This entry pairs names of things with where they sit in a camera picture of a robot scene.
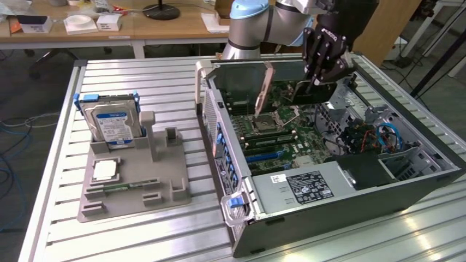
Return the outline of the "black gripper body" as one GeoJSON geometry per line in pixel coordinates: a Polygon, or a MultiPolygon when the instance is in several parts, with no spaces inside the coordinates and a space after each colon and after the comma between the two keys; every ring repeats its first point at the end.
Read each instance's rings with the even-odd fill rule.
{"type": "Polygon", "coordinates": [[[324,29],[335,41],[344,37],[347,51],[351,52],[375,12],[377,1],[315,1],[315,5],[326,11],[318,15],[315,31],[324,29]]]}

